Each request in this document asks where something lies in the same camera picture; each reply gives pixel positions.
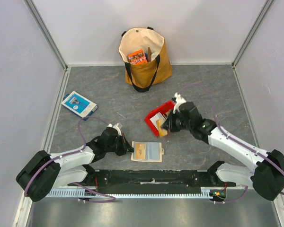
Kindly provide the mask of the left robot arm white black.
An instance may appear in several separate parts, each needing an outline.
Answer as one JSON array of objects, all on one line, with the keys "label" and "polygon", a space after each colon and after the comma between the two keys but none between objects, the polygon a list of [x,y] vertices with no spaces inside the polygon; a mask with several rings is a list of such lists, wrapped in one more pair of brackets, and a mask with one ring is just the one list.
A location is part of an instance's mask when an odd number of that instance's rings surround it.
[{"label": "left robot arm white black", "polygon": [[134,151],[119,126],[109,125],[100,136],[85,145],[62,153],[38,151],[16,177],[24,196],[33,202],[43,199],[51,189],[68,184],[93,184],[96,171],[91,167],[107,153],[123,156]]}]

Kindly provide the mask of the red plastic bin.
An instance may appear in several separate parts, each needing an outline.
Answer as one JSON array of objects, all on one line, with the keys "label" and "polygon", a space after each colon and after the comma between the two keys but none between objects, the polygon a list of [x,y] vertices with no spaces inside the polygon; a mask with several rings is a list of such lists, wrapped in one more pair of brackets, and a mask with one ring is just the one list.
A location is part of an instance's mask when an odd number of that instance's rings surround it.
[{"label": "red plastic bin", "polygon": [[163,105],[155,108],[150,111],[148,115],[145,117],[144,121],[152,131],[152,133],[157,137],[159,136],[158,124],[157,121],[159,119],[165,120],[169,114],[169,111],[174,107],[174,103],[169,100],[165,102]]}]

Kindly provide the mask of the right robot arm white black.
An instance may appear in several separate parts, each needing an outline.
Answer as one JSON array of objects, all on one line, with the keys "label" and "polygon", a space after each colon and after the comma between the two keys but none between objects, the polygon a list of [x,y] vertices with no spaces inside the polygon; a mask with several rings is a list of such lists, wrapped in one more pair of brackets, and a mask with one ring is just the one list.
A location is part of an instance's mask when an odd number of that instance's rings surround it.
[{"label": "right robot arm white black", "polygon": [[268,152],[235,137],[215,121],[203,118],[194,103],[177,104],[161,127],[169,132],[188,130],[195,139],[225,151],[243,164],[222,163],[207,174],[210,185],[241,184],[269,201],[283,192],[284,155],[276,149]]}]

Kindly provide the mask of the beige leather card holder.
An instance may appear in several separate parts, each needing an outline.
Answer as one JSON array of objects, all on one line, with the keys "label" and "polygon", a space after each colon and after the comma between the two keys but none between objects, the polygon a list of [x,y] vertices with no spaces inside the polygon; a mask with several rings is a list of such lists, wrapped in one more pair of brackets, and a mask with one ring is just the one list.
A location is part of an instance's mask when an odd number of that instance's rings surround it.
[{"label": "beige leather card holder", "polygon": [[160,142],[132,142],[134,152],[131,160],[135,162],[161,163],[165,151]]}]

